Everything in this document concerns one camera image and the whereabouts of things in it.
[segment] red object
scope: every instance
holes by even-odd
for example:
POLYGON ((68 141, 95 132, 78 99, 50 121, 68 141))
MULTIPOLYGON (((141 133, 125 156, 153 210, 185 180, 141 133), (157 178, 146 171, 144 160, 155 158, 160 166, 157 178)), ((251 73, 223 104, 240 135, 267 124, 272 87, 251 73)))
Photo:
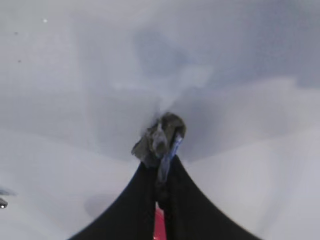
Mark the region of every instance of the red object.
POLYGON ((167 240, 164 211, 160 208, 155 210, 153 240, 167 240))

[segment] small dark object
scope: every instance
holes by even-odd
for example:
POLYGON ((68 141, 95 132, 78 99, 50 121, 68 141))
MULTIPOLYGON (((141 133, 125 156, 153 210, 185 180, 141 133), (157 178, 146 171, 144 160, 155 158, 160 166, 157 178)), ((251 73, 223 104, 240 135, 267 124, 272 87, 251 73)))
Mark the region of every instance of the small dark object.
POLYGON ((0 198, 0 209, 5 209, 8 206, 8 202, 0 198))

